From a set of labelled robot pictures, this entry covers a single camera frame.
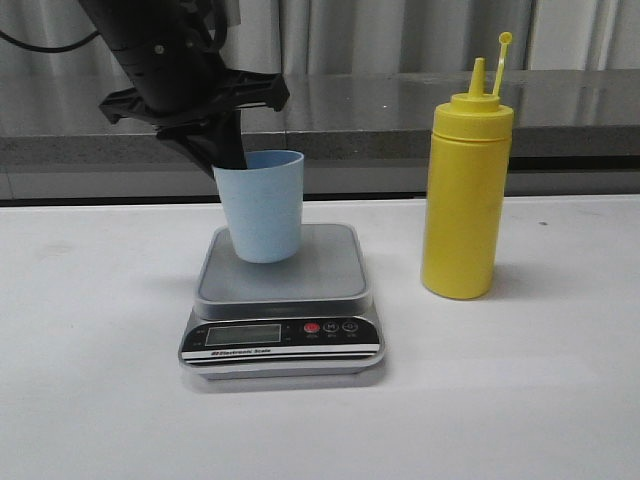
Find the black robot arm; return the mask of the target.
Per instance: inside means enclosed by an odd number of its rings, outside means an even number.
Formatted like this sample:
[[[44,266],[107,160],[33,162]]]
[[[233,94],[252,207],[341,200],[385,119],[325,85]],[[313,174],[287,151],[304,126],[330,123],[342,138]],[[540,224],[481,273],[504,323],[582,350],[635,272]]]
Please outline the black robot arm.
[[[228,1],[84,1],[81,4],[131,81],[100,109],[115,124],[135,119],[201,170],[245,170],[241,112],[284,108],[280,73],[229,68],[221,57],[232,8]]]

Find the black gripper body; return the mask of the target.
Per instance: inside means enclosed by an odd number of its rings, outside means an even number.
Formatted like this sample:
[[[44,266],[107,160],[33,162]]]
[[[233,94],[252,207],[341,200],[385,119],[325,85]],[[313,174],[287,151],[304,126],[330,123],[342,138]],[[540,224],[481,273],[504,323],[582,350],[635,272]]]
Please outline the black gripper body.
[[[289,98],[282,75],[229,69],[219,54],[190,39],[106,45],[132,83],[100,104],[112,124],[135,119],[178,127],[245,108],[280,111]]]

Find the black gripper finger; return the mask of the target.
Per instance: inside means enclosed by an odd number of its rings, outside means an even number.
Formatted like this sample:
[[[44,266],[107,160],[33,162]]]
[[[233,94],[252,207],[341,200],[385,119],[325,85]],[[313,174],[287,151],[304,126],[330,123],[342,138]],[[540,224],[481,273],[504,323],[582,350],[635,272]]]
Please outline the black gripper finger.
[[[210,117],[202,127],[202,145],[211,166],[227,170],[247,169],[239,110]]]
[[[213,176],[211,152],[191,139],[187,134],[178,130],[159,130],[158,140],[166,147],[188,158],[207,176]]]

